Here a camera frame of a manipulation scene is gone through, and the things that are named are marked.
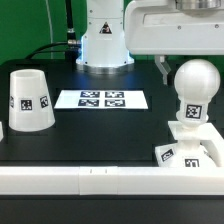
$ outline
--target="white panel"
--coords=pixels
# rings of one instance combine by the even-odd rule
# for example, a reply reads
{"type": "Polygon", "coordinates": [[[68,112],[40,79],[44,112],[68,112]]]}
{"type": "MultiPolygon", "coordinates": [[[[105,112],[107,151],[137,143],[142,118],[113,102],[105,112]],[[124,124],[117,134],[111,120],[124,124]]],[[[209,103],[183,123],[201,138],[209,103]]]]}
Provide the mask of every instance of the white panel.
{"type": "Polygon", "coordinates": [[[223,168],[119,168],[119,195],[223,195],[223,186],[223,168]]]}
{"type": "Polygon", "coordinates": [[[0,195],[224,195],[223,186],[224,168],[0,168],[0,195]]]}
{"type": "Polygon", "coordinates": [[[79,194],[78,174],[79,167],[0,167],[0,194],[79,194]]]}
{"type": "Polygon", "coordinates": [[[81,167],[80,194],[117,194],[117,167],[81,167]]]}

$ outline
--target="black cable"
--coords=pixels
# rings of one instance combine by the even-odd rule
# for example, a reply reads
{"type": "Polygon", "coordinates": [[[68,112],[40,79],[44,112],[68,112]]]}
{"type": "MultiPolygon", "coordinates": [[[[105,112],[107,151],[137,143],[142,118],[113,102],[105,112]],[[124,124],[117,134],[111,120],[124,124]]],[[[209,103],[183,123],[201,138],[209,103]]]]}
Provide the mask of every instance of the black cable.
{"type": "Polygon", "coordinates": [[[33,57],[33,55],[35,55],[35,52],[39,52],[39,51],[42,51],[42,50],[47,49],[47,48],[61,46],[61,45],[68,45],[68,43],[67,42],[56,42],[56,43],[44,45],[42,47],[37,48],[31,54],[27,55],[25,59],[31,59],[33,57]]]}
{"type": "Polygon", "coordinates": [[[32,54],[30,54],[30,55],[28,55],[27,57],[26,57],[26,59],[32,59],[32,57],[34,56],[34,55],[36,55],[36,54],[44,54],[44,53],[57,53],[57,52],[63,52],[63,53],[65,53],[67,50],[57,50],[57,51],[35,51],[35,52],[33,52],[32,54]]]}
{"type": "Polygon", "coordinates": [[[66,6],[66,17],[67,17],[67,38],[68,40],[76,40],[76,34],[73,27],[73,18],[72,18],[72,3],[71,0],[65,0],[66,6]]]}
{"type": "Polygon", "coordinates": [[[51,44],[47,44],[47,45],[44,45],[42,47],[39,47],[35,51],[42,51],[42,50],[50,48],[50,47],[61,46],[61,45],[68,45],[68,43],[65,42],[65,41],[63,41],[63,42],[55,42],[55,43],[51,43],[51,44]]]}

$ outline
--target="cable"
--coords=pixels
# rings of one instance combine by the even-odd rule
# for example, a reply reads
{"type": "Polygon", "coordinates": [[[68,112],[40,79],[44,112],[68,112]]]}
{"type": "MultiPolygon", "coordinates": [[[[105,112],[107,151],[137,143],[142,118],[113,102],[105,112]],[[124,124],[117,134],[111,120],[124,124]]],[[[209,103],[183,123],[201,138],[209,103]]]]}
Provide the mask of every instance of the cable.
{"type": "Polygon", "coordinates": [[[49,28],[50,28],[50,40],[51,43],[54,42],[54,32],[53,32],[53,26],[52,26],[52,19],[51,19],[51,11],[50,11],[50,7],[49,7],[49,1],[45,0],[46,2],[46,8],[47,8],[47,15],[48,15],[48,22],[49,22],[49,28]]]}
{"type": "Polygon", "coordinates": [[[36,54],[45,54],[45,53],[54,53],[54,52],[66,52],[67,50],[57,50],[57,51],[55,51],[55,50],[50,50],[50,51],[35,51],[35,52],[33,52],[32,54],[30,54],[30,55],[28,55],[27,57],[26,57],[26,59],[32,59],[32,57],[34,56],[34,55],[36,55],[36,54]]]}
{"type": "Polygon", "coordinates": [[[71,0],[65,0],[66,6],[66,18],[67,18],[67,39],[76,40],[76,34],[73,27],[73,17],[72,17],[72,3],[71,0]]]}
{"type": "Polygon", "coordinates": [[[62,46],[62,45],[68,45],[68,43],[67,42],[56,42],[56,43],[44,45],[42,47],[37,48],[31,54],[27,55],[25,59],[31,59],[35,55],[36,52],[40,52],[40,51],[42,51],[44,49],[47,49],[47,48],[56,47],[56,46],[62,46]]]}

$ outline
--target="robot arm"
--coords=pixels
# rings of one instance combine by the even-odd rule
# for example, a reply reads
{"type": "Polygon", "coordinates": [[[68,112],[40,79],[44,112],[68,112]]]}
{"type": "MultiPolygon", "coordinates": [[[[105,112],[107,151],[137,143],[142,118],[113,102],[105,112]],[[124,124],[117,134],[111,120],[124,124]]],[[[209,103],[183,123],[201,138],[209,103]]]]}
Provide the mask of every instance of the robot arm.
{"type": "Polygon", "coordinates": [[[223,55],[224,0],[135,0],[125,13],[126,46],[132,54],[155,55],[170,72],[165,55],[223,55]]]}

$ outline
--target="green wall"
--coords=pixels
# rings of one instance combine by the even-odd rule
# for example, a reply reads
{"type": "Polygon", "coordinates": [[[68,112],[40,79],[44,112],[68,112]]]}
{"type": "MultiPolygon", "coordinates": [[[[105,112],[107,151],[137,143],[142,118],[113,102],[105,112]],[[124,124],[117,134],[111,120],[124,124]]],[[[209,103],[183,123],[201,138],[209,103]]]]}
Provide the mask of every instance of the green wall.
{"type": "MultiPolygon", "coordinates": [[[[125,6],[130,1],[124,0],[125,6]]],[[[64,41],[66,40],[65,1],[48,0],[48,2],[54,42],[64,41]]],[[[0,64],[10,59],[24,58],[36,48],[50,43],[45,0],[0,0],[0,6],[0,64]]],[[[72,6],[74,26],[80,39],[86,31],[86,0],[72,0],[72,6]]],[[[38,58],[43,57],[49,58],[50,55],[38,55],[38,58]]],[[[63,58],[63,55],[56,54],[55,58],[63,58]]],[[[203,58],[210,60],[222,73],[224,72],[223,56],[203,58]]],[[[153,57],[135,56],[135,59],[153,59],[153,57]]]]}

